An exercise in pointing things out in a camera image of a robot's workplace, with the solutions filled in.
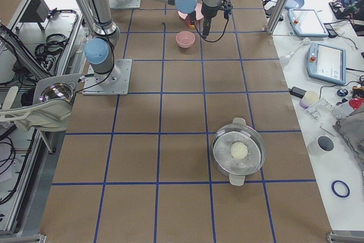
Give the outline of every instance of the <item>red bottle cap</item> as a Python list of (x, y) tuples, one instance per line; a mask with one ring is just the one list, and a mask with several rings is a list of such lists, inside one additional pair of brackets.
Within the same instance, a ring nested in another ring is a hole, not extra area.
[(349, 105), (354, 109), (357, 110), (363, 104), (363, 98), (353, 98), (349, 101)]

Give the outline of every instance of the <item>blue tape ring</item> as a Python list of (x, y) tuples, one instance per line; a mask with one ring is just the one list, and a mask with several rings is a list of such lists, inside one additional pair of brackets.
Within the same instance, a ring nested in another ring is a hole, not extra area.
[[(336, 192), (336, 190), (335, 190), (335, 184), (336, 183), (341, 183), (342, 185), (344, 185), (345, 186), (345, 188), (346, 188), (346, 194), (345, 195), (340, 195), (338, 192)], [(349, 186), (345, 183), (345, 182), (343, 182), (342, 180), (335, 180), (332, 184), (331, 184), (331, 190), (332, 190), (332, 192), (336, 195), (336, 196), (338, 196), (338, 197), (341, 197), (342, 199), (344, 199), (344, 198), (346, 198), (346, 197), (348, 197), (349, 195), (350, 195), (350, 188), (349, 188)]]

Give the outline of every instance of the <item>chair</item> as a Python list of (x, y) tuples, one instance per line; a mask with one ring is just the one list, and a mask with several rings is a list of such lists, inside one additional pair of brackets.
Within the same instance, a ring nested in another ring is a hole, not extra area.
[(66, 130), (72, 112), (72, 104), (66, 100), (56, 98), (36, 105), (10, 109), (18, 87), (11, 87), (0, 110), (0, 122), (13, 122), (22, 131), (29, 131), (32, 127), (38, 130), (48, 151), (54, 153), (44, 132), (58, 132)]

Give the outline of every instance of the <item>pot handle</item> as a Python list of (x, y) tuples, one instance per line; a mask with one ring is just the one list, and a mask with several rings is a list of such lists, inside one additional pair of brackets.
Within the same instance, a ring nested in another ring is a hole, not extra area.
[(229, 182), (234, 186), (242, 186), (245, 181), (245, 176), (237, 176), (233, 174), (229, 174)]
[(235, 117), (233, 119), (233, 123), (239, 123), (241, 125), (246, 125), (246, 121), (243, 118), (238, 118), (238, 117)]

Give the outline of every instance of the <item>blue round object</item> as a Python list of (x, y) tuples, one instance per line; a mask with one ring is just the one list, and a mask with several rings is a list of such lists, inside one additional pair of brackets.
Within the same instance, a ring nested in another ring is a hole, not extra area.
[(91, 64), (99, 65), (109, 55), (109, 45), (101, 38), (94, 38), (86, 43), (84, 52)]
[(197, 0), (175, 0), (177, 9), (184, 14), (192, 13), (196, 6)]
[(305, 4), (305, 0), (287, 0), (285, 9), (299, 9)]
[(337, 96), (339, 97), (345, 97), (349, 94), (349, 91), (346, 88), (341, 88), (336, 92)]
[[(335, 184), (336, 184), (336, 183), (341, 183), (342, 185), (344, 185), (344, 186), (345, 186), (345, 188), (346, 188), (346, 194), (344, 194), (344, 195), (340, 195), (338, 192), (336, 192), (336, 190), (335, 190)], [(344, 199), (344, 198), (346, 198), (346, 197), (348, 197), (348, 196), (350, 195), (350, 188), (349, 188), (349, 186), (348, 186), (345, 182), (343, 182), (342, 180), (335, 180), (335, 181), (331, 184), (331, 190), (332, 190), (332, 192), (333, 192), (336, 196), (341, 197), (342, 199)]]

